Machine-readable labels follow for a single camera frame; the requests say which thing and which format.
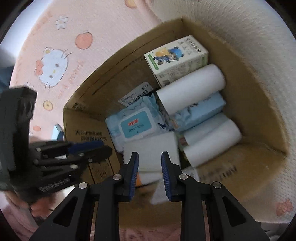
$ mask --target white box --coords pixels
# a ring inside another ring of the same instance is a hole
[[[207,65],[209,52],[191,35],[165,44],[145,59],[161,87]]]

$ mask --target hello kitty print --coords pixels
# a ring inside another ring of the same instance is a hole
[[[35,75],[45,85],[48,90],[56,86],[63,78],[68,67],[67,50],[52,49],[46,47],[43,57],[36,61]]]

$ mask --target tissue roll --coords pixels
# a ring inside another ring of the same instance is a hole
[[[200,123],[199,125],[192,127],[191,129],[183,133],[184,138],[188,145],[192,145],[202,139],[206,134],[211,132],[213,129],[220,126],[222,123],[227,121],[228,118],[223,113],[219,113],[212,118]]]
[[[225,87],[221,70],[209,64],[161,88],[157,95],[169,115]]]
[[[191,166],[199,166],[237,144],[242,135],[236,124],[228,119],[200,141],[186,146],[184,153]]]

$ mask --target blue box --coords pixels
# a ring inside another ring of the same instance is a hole
[[[185,131],[221,112],[225,104],[221,94],[215,92],[204,100],[171,115],[170,121],[176,131]]]

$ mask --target blue wipes package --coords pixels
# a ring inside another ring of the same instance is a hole
[[[171,115],[170,121],[176,131],[185,131],[221,112],[225,104],[221,94],[215,92],[204,100]]]
[[[143,96],[137,102],[106,118],[106,124],[118,152],[124,143],[167,131],[154,95]]]

